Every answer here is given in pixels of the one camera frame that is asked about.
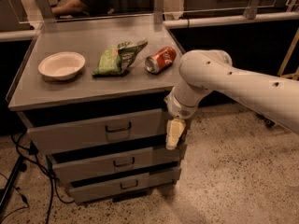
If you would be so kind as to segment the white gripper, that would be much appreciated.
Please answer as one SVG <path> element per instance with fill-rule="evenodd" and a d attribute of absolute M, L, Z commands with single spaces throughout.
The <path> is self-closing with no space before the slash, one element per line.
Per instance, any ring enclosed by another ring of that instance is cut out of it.
<path fill-rule="evenodd" d="M 186 127 L 184 119 L 193 116 L 197 110 L 198 100 L 192 93 L 186 91 L 171 91 L 164 100 L 168 113 L 175 118 L 167 122 L 166 148 L 174 150 Z"/>

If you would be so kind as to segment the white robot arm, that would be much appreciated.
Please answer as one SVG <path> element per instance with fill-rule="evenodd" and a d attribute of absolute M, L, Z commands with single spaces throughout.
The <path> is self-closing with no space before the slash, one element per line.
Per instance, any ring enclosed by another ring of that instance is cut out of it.
<path fill-rule="evenodd" d="M 220 92 L 276 124 L 299 133 L 299 82 L 233 67 L 222 50 L 192 50 L 179 63 L 180 79 L 166 96 L 169 114 L 166 148 L 173 150 L 196 112 L 212 91 Z"/>

